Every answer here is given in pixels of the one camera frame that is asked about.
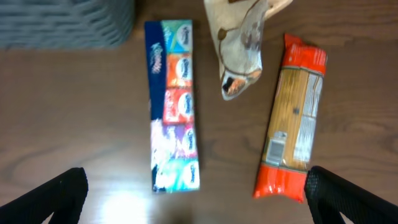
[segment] beige fabric pouch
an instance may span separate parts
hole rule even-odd
[[[264,21],[292,1],[204,0],[224,100],[232,100],[258,80]]]

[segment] transparent plastic wrap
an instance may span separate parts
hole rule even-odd
[[[303,202],[325,70],[325,51],[285,35],[285,55],[254,197],[280,194]]]
[[[261,76],[264,20],[292,0],[204,0],[220,63],[221,92],[232,100]]]

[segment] barcode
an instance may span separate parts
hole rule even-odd
[[[284,155],[285,143],[280,141],[271,140],[268,146],[266,162],[279,166],[282,162]]]

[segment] printed logo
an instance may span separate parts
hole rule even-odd
[[[187,49],[191,48],[192,41],[191,41],[191,33],[192,33],[192,27],[191,25],[184,24],[177,30],[177,40],[179,44]]]
[[[183,170],[183,181],[188,189],[199,188],[199,163],[193,161],[188,163]]]
[[[159,74],[162,69],[162,52],[163,48],[160,43],[153,44],[150,52],[150,66],[153,74]]]
[[[188,129],[183,137],[183,148],[188,152],[195,151],[195,133],[193,132],[193,128]]]
[[[167,26],[163,27],[163,34],[164,34],[164,40],[166,43],[169,42],[170,36],[172,35],[170,28]]]
[[[184,80],[192,79],[191,60],[189,58],[181,58],[177,62],[176,73],[179,78]]]
[[[193,114],[193,102],[192,95],[190,93],[184,93],[178,100],[178,110],[185,116],[189,117]]]

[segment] dry spaghetti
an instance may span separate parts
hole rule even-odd
[[[279,194],[303,202],[326,53],[291,35],[285,47],[254,197]]]

